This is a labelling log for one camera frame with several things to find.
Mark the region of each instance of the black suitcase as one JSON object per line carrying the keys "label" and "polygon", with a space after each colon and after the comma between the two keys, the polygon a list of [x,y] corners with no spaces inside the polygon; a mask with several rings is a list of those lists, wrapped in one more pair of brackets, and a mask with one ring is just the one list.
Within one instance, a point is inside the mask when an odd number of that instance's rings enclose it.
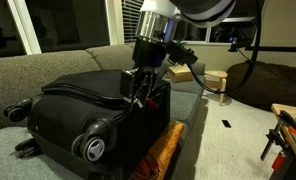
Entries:
{"label": "black suitcase", "polygon": [[129,179],[170,119],[170,85],[158,80],[146,106],[124,109],[120,70],[62,76],[43,93],[8,106],[12,121],[27,117],[33,139],[20,157],[44,153],[85,179]]}

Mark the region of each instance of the orange cloth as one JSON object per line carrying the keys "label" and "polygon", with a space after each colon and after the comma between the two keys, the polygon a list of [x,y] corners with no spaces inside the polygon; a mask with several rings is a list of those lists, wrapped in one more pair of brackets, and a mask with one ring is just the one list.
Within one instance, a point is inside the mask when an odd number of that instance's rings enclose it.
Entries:
{"label": "orange cloth", "polygon": [[177,142],[183,132],[182,123],[170,120],[168,126],[141,159],[133,172],[133,180],[162,180],[166,174]]}

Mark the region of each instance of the gray couch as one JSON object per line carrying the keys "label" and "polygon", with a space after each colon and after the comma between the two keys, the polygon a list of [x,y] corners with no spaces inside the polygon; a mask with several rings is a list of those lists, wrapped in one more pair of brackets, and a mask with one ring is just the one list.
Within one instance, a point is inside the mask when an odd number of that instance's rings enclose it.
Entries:
{"label": "gray couch", "polygon": [[[14,147],[31,138],[26,129],[26,121],[12,123],[3,117],[3,109],[8,104],[40,93],[40,87],[64,74],[72,74],[102,69],[131,69],[132,45],[116,45],[89,48],[86,50],[63,51],[39,55],[0,58],[0,179],[78,179],[45,155],[29,159],[17,159]],[[163,76],[166,61],[159,69]],[[204,65],[193,67],[204,81]],[[193,159],[187,158],[195,152],[198,155],[200,132],[193,133],[197,121],[205,116],[201,101],[203,89],[195,81],[171,83],[171,118],[185,124],[176,153],[172,159],[166,178],[182,179],[188,171],[193,171]]]}

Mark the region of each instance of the floor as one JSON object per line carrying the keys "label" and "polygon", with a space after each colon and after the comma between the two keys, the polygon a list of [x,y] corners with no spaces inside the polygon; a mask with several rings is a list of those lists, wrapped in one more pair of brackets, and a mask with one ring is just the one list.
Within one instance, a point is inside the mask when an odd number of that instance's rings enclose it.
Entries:
{"label": "floor", "polygon": [[[219,96],[209,92],[202,99],[208,113],[194,179],[269,179],[280,147],[273,145],[265,161],[260,160],[260,155],[268,142],[265,135],[276,125],[273,113],[229,97],[224,106],[219,106]],[[227,120],[231,128],[225,127],[222,120]]]}

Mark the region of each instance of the suitcase wheel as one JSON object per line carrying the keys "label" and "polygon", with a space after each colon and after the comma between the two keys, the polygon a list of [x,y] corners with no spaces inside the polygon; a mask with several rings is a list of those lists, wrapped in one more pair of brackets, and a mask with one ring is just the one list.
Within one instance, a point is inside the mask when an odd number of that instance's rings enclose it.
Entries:
{"label": "suitcase wheel", "polygon": [[18,158],[25,158],[25,157],[36,156],[36,155],[42,154],[36,140],[33,138],[28,139],[28,140],[18,144],[15,147],[15,150],[21,151],[18,154]]}
{"label": "suitcase wheel", "polygon": [[38,147],[29,147],[24,151],[21,151],[18,155],[18,158],[26,158],[31,156],[36,156],[41,154],[41,151]]}
{"label": "suitcase wheel", "polygon": [[16,151],[24,151],[25,149],[27,149],[29,147],[38,147],[38,144],[34,138],[31,138],[31,139],[28,139],[26,141],[19,143],[15,147],[15,150]]}
{"label": "suitcase wheel", "polygon": [[74,156],[82,157],[82,154],[80,152],[80,145],[83,138],[84,138],[84,134],[81,134],[78,137],[76,137],[76,139],[72,142],[71,153]]}
{"label": "suitcase wheel", "polygon": [[26,118],[28,111],[31,110],[32,99],[27,98],[22,101],[19,101],[16,105],[8,105],[3,114],[12,122],[19,122]]}
{"label": "suitcase wheel", "polygon": [[3,112],[4,116],[5,116],[5,117],[8,117],[9,112],[10,112],[14,107],[15,107],[15,105],[13,105],[13,104],[10,104],[10,105],[6,106],[5,109],[4,109],[4,112]]}
{"label": "suitcase wheel", "polygon": [[8,119],[12,122],[19,122],[24,120],[27,114],[28,112],[25,109],[16,107],[9,112]]}
{"label": "suitcase wheel", "polygon": [[83,148],[83,157],[85,160],[97,161],[105,151],[105,142],[99,137],[90,138]]}

